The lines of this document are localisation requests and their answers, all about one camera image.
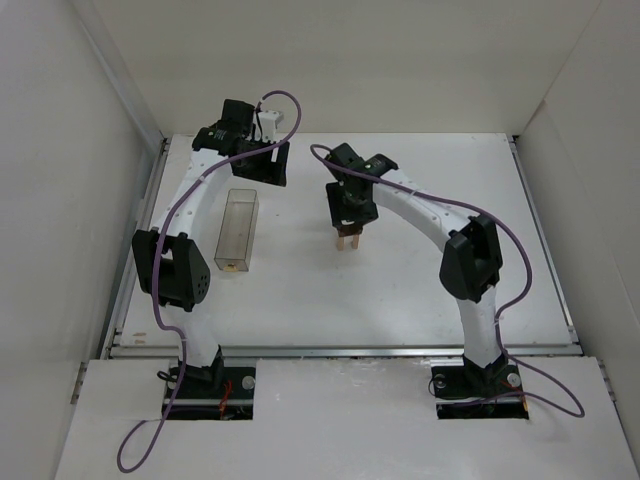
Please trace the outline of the dark brown arch block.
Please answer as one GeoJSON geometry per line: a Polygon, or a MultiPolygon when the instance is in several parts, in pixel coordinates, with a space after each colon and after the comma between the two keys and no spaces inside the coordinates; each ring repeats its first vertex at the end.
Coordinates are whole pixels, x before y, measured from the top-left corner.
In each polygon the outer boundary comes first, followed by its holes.
{"type": "Polygon", "coordinates": [[[340,238],[359,236],[363,232],[364,225],[361,222],[354,222],[347,225],[339,225],[336,227],[340,238]]]}

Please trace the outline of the clear plastic container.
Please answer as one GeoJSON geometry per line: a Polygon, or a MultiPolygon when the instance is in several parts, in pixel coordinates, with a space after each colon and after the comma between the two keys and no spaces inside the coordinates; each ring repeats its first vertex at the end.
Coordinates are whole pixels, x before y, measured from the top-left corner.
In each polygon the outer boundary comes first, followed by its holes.
{"type": "Polygon", "coordinates": [[[259,213],[258,192],[231,189],[227,195],[214,261],[224,271],[234,264],[237,272],[248,272],[259,213]]]}

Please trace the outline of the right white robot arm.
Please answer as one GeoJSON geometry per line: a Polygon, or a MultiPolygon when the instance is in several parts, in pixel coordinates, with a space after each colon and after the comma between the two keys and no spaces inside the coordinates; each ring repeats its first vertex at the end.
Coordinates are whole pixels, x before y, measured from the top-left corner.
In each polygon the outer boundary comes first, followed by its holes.
{"type": "Polygon", "coordinates": [[[424,234],[441,252],[439,280],[456,299],[463,326],[463,363],[432,370],[434,394],[443,400],[489,397],[507,365],[496,340],[496,285],[503,265],[495,222],[485,214],[465,216],[451,202],[421,190],[382,154],[360,157],[343,143],[323,159],[335,180],[327,184],[331,222],[338,243],[358,239],[386,208],[424,234]]]}

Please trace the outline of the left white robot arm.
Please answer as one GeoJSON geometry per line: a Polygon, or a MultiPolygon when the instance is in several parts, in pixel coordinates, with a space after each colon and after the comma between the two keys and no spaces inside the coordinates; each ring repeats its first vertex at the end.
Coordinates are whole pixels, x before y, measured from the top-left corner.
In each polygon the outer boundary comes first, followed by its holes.
{"type": "Polygon", "coordinates": [[[166,210],[149,229],[134,233],[140,288],[151,297],[158,327],[179,338],[174,381],[183,388],[218,389],[224,381],[221,348],[198,307],[212,283],[198,238],[231,177],[285,186],[289,141],[276,138],[283,120],[280,111],[225,100],[220,119],[195,135],[185,174],[166,210]]]}

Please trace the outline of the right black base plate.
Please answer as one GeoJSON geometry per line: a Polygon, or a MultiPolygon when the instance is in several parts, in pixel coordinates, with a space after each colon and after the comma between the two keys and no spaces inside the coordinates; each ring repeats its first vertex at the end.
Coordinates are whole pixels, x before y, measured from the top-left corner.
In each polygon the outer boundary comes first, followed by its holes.
{"type": "Polygon", "coordinates": [[[529,419],[526,401],[517,395],[522,381],[515,365],[507,365],[488,384],[473,384],[463,365],[434,366],[431,374],[429,389],[439,420],[529,419]]]}

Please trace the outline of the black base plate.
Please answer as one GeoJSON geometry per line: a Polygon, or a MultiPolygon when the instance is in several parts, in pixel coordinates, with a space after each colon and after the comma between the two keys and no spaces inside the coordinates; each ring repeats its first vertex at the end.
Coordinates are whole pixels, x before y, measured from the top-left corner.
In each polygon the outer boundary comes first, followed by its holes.
{"type": "Polygon", "coordinates": [[[245,421],[254,414],[256,368],[254,366],[225,367],[219,385],[185,377],[169,405],[179,372],[171,367],[157,376],[165,381],[161,414],[169,410],[168,420],[245,421]]]}
{"type": "Polygon", "coordinates": [[[517,395],[522,381],[515,365],[507,365],[488,384],[473,384],[463,365],[434,366],[431,374],[429,389],[439,420],[529,419],[526,401],[517,395]]]}

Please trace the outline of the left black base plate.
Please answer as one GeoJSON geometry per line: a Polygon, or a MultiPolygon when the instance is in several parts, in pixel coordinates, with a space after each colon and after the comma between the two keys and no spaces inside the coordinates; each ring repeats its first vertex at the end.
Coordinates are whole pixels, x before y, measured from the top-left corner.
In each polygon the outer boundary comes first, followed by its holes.
{"type": "Polygon", "coordinates": [[[245,421],[254,414],[256,368],[254,366],[225,367],[219,385],[185,377],[169,405],[179,372],[171,367],[157,376],[165,381],[161,414],[169,410],[168,420],[245,421]]]}

